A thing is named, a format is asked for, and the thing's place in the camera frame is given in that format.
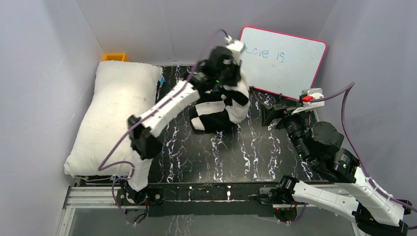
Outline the black white checkered pillowcase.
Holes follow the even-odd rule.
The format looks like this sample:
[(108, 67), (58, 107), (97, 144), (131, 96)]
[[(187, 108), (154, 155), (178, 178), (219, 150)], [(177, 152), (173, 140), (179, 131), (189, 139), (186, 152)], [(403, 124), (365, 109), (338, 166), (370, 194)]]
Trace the black white checkered pillowcase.
[(243, 121), (248, 113), (249, 85), (244, 73), (239, 72), (236, 85), (221, 85), (218, 91), (208, 91), (189, 111), (192, 128), (215, 132), (229, 130)]

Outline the white pillow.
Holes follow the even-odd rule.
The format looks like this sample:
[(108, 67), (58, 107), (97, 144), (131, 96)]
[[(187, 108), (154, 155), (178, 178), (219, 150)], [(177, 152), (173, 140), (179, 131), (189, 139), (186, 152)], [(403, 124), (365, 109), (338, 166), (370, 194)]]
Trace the white pillow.
[(99, 171), (105, 157), (128, 130), (127, 119), (155, 105), (163, 69), (147, 63), (102, 61), (96, 71), (92, 102), (81, 122), (73, 149), (64, 164), (71, 176), (126, 176), (131, 171), (130, 141), (125, 138)]

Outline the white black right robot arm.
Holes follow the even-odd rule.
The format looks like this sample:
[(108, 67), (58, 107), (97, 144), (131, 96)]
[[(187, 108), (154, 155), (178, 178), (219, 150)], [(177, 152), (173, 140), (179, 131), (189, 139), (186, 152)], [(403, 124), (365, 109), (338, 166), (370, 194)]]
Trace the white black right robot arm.
[(278, 120), (300, 159), (313, 163), (312, 169), (325, 180), (346, 190), (348, 196), (313, 187), (295, 177), (283, 176), (276, 188), (260, 189), (255, 199), (264, 204), (301, 202), (326, 209), (355, 223), (371, 236), (405, 236), (410, 227), (403, 217), (411, 212), (406, 200), (390, 197), (371, 183), (360, 161), (342, 147), (344, 135), (329, 122), (306, 123), (307, 112), (279, 103), (261, 106), (262, 125)]

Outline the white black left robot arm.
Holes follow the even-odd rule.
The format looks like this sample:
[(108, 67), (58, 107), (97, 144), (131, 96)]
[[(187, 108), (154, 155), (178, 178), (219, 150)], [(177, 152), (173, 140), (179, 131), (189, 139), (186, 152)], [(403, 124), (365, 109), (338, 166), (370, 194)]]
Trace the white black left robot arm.
[(136, 205), (149, 199), (145, 188), (152, 160), (163, 149), (160, 134), (188, 106), (193, 129), (202, 132), (225, 130), (246, 117), (249, 86), (241, 71), (244, 50), (241, 43), (215, 47), (152, 108), (128, 118), (133, 162), (131, 172), (120, 182), (123, 198)]

